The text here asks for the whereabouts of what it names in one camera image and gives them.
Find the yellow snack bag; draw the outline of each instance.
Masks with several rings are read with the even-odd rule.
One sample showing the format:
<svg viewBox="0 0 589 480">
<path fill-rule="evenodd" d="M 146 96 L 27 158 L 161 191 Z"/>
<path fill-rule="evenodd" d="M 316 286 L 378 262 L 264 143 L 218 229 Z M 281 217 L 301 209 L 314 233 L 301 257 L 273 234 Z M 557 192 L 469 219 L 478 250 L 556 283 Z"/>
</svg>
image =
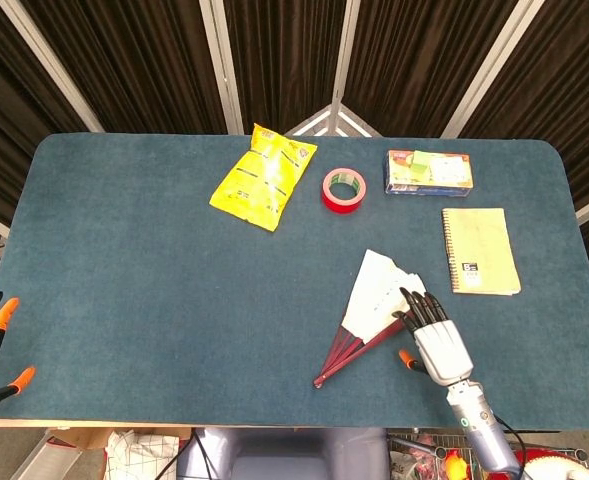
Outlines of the yellow snack bag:
<svg viewBox="0 0 589 480">
<path fill-rule="evenodd" d="M 314 152 L 316 145 L 255 124 L 250 151 L 223 179 L 210 205 L 273 232 Z"/>
</svg>

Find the white cloth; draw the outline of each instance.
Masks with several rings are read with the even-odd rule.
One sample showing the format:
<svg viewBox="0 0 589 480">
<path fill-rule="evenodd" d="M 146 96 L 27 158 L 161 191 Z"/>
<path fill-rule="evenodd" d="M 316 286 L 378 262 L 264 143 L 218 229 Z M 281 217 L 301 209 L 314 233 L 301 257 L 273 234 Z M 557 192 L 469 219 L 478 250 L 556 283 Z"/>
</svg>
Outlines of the white cloth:
<svg viewBox="0 0 589 480">
<path fill-rule="evenodd" d="M 178 452 L 178 438 L 112 432 L 105 450 L 104 480 L 154 480 Z M 161 478 L 176 480 L 176 463 Z"/>
<path fill-rule="evenodd" d="M 385 255 L 366 250 L 347 304 L 343 328 L 363 343 L 372 340 L 394 321 L 393 312 L 409 310 L 401 287 L 425 293 L 418 275 L 404 272 Z"/>
</svg>

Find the red tape roll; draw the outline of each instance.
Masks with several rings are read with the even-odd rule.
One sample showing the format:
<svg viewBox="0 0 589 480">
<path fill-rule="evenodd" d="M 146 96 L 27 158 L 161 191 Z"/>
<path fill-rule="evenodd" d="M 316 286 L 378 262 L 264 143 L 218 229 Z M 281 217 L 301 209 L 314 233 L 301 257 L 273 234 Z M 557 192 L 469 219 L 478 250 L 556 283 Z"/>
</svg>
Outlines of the red tape roll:
<svg viewBox="0 0 589 480">
<path fill-rule="evenodd" d="M 345 183 L 354 189 L 356 196 L 348 200 L 341 200 L 330 192 L 330 187 L 336 183 Z M 327 208 L 335 213 L 352 213 L 361 206 L 367 186 L 360 173 L 349 168 L 335 168 L 323 179 L 321 199 Z"/>
</svg>

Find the spiral notebook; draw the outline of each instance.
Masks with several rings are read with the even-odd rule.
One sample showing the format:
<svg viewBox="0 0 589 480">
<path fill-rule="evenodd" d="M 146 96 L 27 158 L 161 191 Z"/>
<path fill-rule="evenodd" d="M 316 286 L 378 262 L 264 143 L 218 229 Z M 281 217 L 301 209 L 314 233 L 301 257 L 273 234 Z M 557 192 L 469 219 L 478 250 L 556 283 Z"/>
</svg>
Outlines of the spiral notebook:
<svg viewBox="0 0 589 480">
<path fill-rule="evenodd" d="M 521 291 L 502 208 L 445 208 L 443 230 L 454 293 Z"/>
</svg>

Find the blue felt tabletop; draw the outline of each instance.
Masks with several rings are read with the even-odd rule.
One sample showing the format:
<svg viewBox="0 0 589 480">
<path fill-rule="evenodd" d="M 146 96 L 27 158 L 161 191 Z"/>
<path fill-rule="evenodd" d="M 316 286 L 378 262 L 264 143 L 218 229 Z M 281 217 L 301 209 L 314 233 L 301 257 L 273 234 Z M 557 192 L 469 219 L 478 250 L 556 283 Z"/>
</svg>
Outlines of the blue felt tabletop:
<svg viewBox="0 0 589 480">
<path fill-rule="evenodd" d="M 0 418 L 448 426 L 446 391 L 397 357 L 407 332 L 316 390 L 365 249 L 421 275 L 494 410 L 520 429 L 589 428 L 589 264 L 556 151 L 532 140 L 313 138 L 275 233 L 209 206 L 249 137 L 63 134 L 39 147 L 0 265 L 19 296 Z M 470 154 L 467 198 L 383 193 L 388 149 Z M 368 184 L 329 212 L 335 167 Z M 503 207 L 522 292 L 451 293 L 441 210 Z"/>
</svg>

